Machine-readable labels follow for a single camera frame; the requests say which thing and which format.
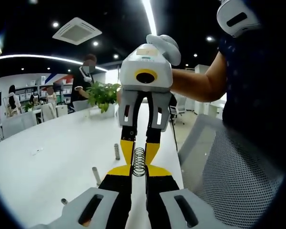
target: metal rod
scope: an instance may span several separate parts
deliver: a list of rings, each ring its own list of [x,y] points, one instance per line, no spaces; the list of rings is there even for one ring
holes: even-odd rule
[[[96,185],[100,186],[102,181],[100,179],[100,175],[99,175],[99,172],[97,171],[97,168],[96,167],[92,167],[92,171],[93,171],[93,174],[94,174],[95,179],[96,179]]]
[[[68,204],[68,201],[67,201],[65,198],[62,198],[62,199],[61,199],[61,202],[62,202],[64,205],[67,205],[67,204]]]

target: ceiling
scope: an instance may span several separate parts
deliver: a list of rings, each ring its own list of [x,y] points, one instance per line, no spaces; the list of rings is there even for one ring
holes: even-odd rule
[[[8,3],[8,8],[4,7],[6,2],[0,2],[3,4],[0,6],[1,56],[38,54],[82,61],[85,55],[93,53],[98,58],[98,66],[111,69],[116,65],[108,63],[123,60],[151,33],[141,0],[26,0]],[[218,0],[151,0],[157,34],[167,34],[179,45],[182,61],[177,68],[185,68],[186,64],[194,68],[212,62],[222,33],[216,21],[219,4]],[[53,39],[53,34],[74,17],[93,25],[102,34],[77,46]],[[54,22],[59,23],[57,28],[52,26]],[[214,40],[208,42],[207,36]],[[41,58],[8,58],[0,60],[0,77],[68,73],[68,69],[72,72],[75,68],[78,65]]]

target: green plant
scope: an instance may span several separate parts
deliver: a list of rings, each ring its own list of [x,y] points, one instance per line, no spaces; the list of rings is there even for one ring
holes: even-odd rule
[[[31,104],[30,102],[26,103],[25,106],[24,106],[24,110],[25,112],[27,112],[30,108],[33,108],[34,105]]]
[[[101,112],[106,112],[108,110],[109,104],[114,104],[117,101],[116,92],[120,87],[118,83],[100,83],[95,82],[91,87],[87,88],[87,93],[89,94],[89,103],[91,106],[98,105]]]

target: person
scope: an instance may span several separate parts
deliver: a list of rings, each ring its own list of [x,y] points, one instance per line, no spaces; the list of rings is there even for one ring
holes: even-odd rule
[[[8,104],[8,116],[13,117],[14,115],[20,114],[21,104],[19,98],[15,95],[16,88],[15,85],[9,88],[9,104]]]
[[[34,89],[34,92],[30,97],[30,103],[33,104],[34,106],[42,104],[42,101],[40,100],[40,97],[37,93],[37,89]]]
[[[89,98],[86,92],[87,88],[94,83],[92,73],[95,70],[97,58],[93,54],[88,54],[84,58],[84,62],[81,67],[79,67],[78,72],[73,75],[73,86],[71,93],[71,106],[73,107],[73,102],[79,100],[86,100]]]
[[[231,2],[244,4],[243,11],[248,17],[256,16],[253,19],[257,26],[246,27],[241,21],[227,26],[224,7]],[[213,63],[205,74],[173,69],[171,90],[199,102],[212,102],[226,93],[223,122],[286,168],[286,159],[281,157],[281,152],[286,153],[286,113],[272,116],[275,106],[286,107],[285,49],[275,34],[280,30],[273,33],[276,27],[269,25],[268,15],[252,2],[255,1],[223,2],[217,20],[226,33]]]
[[[56,94],[54,92],[53,87],[48,87],[47,88],[47,102],[53,104],[53,107],[56,107]]]

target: ceiling air conditioner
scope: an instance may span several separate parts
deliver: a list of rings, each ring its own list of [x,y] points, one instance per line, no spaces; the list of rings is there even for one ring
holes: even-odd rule
[[[100,35],[102,32],[83,21],[80,18],[73,18],[67,24],[62,26],[52,38],[79,45],[93,37]]]

